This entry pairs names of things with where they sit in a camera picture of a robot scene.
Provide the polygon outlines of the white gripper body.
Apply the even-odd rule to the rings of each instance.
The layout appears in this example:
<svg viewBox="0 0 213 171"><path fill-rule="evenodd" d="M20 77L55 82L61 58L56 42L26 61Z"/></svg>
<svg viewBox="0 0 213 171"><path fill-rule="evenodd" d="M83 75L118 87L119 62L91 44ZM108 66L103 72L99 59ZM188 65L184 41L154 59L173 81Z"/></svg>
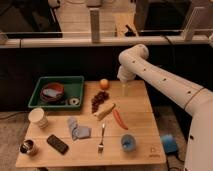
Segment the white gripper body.
<svg viewBox="0 0 213 171"><path fill-rule="evenodd" d="M132 73L131 71L129 71L127 68L125 68L124 66L120 66L118 69L118 74L117 74L117 78L122 82L122 83L126 83L128 81L132 81L134 80L136 77L136 75L134 73Z"/></svg>

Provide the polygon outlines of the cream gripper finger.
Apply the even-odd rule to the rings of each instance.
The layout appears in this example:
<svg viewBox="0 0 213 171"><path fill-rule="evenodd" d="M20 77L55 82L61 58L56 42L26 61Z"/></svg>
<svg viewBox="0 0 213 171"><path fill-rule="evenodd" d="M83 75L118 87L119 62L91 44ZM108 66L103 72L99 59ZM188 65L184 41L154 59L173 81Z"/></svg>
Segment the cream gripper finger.
<svg viewBox="0 0 213 171"><path fill-rule="evenodd" d="M128 84L127 83L122 83L122 94L123 96L128 96Z"/></svg>

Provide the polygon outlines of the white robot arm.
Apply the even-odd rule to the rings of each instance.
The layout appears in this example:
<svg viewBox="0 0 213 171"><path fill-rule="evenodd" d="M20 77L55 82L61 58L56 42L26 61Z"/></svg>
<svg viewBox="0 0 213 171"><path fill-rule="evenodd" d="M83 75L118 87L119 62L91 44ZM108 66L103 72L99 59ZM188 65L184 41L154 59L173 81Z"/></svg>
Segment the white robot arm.
<svg viewBox="0 0 213 171"><path fill-rule="evenodd" d="M143 44L122 51L117 77L126 84L139 76L184 109L192 117L184 171L213 171L213 91L150 64L148 56Z"/></svg>

